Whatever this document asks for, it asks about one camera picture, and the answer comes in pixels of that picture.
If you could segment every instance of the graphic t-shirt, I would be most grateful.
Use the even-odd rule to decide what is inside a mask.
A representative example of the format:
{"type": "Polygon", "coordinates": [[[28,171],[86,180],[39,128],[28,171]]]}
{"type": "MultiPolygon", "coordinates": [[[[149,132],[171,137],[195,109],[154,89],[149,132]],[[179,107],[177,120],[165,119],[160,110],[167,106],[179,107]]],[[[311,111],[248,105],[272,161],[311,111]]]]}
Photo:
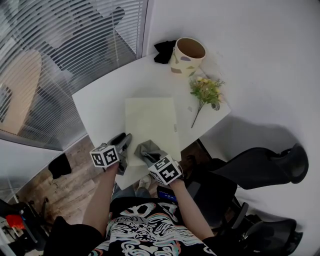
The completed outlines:
{"type": "Polygon", "coordinates": [[[184,226],[178,206],[171,201],[116,198],[109,216],[105,238],[93,227],[69,225],[57,218],[43,255],[69,255],[65,253],[70,247],[76,247],[72,255],[89,256],[215,255],[206,239],[201,241],[184,226]]]}

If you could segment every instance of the white wall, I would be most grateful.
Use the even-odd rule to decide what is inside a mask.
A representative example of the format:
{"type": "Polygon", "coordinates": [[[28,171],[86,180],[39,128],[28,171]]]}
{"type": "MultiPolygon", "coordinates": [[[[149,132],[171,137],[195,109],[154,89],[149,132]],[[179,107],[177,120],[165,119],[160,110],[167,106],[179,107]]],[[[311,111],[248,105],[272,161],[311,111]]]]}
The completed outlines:
{"type": "Polygon", "coordinates": [[[320,237],[320,3],[317,0],[155,0],[147,52],[189,36],[207,48],[202,69],[226,82],[232,116],[205,135],[232,158],[251,147],[281,151],[299,141],[309,157],[300,184],[237,191],[261,211],[296,219],[311,256],[320,237]]]}
{"type": "Polygon", "coordinates": [[[7,178],[20,188],[60,153],[0,139],[0,198],[10,197],[7,178]]]}

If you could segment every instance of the jeans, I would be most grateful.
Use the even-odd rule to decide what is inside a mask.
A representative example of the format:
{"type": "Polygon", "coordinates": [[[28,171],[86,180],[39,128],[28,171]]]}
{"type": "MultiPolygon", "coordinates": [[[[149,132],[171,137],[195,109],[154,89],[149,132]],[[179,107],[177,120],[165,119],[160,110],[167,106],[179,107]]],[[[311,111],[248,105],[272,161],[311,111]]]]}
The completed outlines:
{"type": "Polygon", "coordinates": [[[145,187],[139,187],[136,192],[134,187],[128,186],[124,190],[121,190],[118,185],[115,185],[114,193],[111,197],[111,202],[116,198],[128,198],[128,197],[137,197],[137,198],[151,198],[151,195],[145,187]]]}

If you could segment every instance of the window blinds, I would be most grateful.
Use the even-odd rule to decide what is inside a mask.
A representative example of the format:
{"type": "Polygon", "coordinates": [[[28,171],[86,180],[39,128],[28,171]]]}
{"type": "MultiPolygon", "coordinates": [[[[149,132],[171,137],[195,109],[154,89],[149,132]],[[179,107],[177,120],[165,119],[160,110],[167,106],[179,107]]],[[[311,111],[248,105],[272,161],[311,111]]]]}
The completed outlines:
{"type": "Polygon", "coordinates": [[[142,55],[147,0],[0,2],[0,138],[63,150],[86,131],[72,94],[142,55]]]}

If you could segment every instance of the floor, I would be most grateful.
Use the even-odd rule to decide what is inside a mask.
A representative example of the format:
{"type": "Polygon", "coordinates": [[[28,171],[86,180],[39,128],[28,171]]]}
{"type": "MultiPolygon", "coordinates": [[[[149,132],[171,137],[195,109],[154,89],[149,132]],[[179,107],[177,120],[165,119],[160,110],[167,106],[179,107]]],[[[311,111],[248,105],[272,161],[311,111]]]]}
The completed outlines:
{"type": "MultiPolygon", "coordinates": [[[[46,205],[46,220],[53,223],[57,216],[62,216],[69,224],[78,224],[86,207],[95,192],[102,169],[94,167],[89,152],[94,148],[89,136],[86,136],[66,152],[72,173],[53,181],[51,172],[45,168],[26,184],[17,196],[22,202],[34,201],[34,208],[41,211],[44,198],[48,198],[46,205]]],[[[188,175],[191,163],[188,155],[194,155],[198,163],[207,162],[209,157],[198,142],[194,142],[181,152],[182,166],[188,175]]],[[[157,182],[150,186],[150,193],[157,196],[157,182]]]]}

